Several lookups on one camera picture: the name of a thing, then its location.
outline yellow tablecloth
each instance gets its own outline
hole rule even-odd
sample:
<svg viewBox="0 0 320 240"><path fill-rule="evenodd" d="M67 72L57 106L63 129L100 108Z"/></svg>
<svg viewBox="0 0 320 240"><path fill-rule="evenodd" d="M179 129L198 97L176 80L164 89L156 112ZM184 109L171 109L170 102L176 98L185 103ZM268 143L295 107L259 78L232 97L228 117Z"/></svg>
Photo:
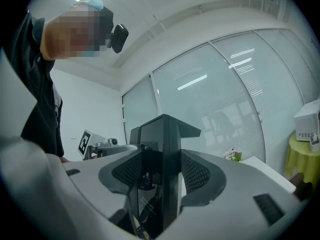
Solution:
<svg viewBox="0 0 320 240"><path fill-rule="evenodd" d="M292 176L295 167L297 173L304 173L305 183L311 182L313 187L317 185L320 179L320 151L311 152L310 143L297 140L294 132L289 140L285 172Z"/></svg>

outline ceiling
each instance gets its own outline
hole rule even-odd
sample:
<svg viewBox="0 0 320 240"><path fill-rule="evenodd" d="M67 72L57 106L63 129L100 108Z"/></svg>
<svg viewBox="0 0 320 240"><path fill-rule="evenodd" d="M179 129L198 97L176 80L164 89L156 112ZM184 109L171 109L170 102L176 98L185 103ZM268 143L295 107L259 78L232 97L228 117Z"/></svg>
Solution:
<svg viewBox="0 0 320 240"><path fill-rule="evenodd" d="M99 57L71 58L57 61L55 68L119 90L122 64L151 39L161 41L161 34L186 18L228 7L261 8L261 0L102 0L113 11L114 24L124 24L129 36L122 52L101 51ZM50 20L68 10L74 0L32 0L31 13Z"/></svg>

